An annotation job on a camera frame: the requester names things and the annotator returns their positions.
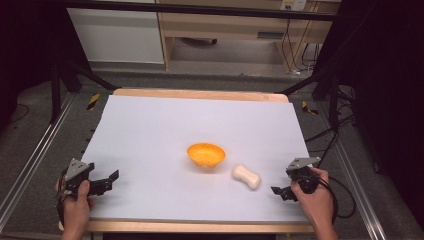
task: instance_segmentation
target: white cylindrical object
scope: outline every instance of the white cylindrical object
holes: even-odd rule
[[[255,190],[259,187],[261,177],[245,168],[243,165],[237,165],[233,168],[232,175],[235,179],[246,183],[251,189]]]

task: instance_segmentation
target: bowl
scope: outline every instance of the bowl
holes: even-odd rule
[[[197,166],[214,168],[225,158],[225,151],[215,144],[196,143],[187,149],[187,154]]]

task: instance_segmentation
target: white paper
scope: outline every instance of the white paper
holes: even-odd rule
[[[196,166],[186,151],[198,142],[225,160]],[[91,180],[120,172],[93,218],[303,222],[298,203],[270,187],[289,186],[287,165],[308,156],[291,103],[110,96],[82,161],[95,163]],[[258,189],[232,177],[237,164],[260,175]]]

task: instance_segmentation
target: cabinet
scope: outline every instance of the cabinet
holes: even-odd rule
[[[156,13],[91,9],[68,12],[90,62],[164,63]]]

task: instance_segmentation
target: hand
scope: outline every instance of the hand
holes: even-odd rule
[[[328,183],[327,171],[317,168],[311,168],[311,170]],[[291,189],[312,224],[317,239],[337,239],[337,234],[332,225],[333,198],[330,192],[322,185],[318,185],[315,192],[305,194],[297,182],[292,182]]]
[[[62,239],[81,239],[90,218],[90,206],[93,201],[87,199],[90,182],[84,180],[78,188],[78,198],[67,197],[64,202],[65,230]]]

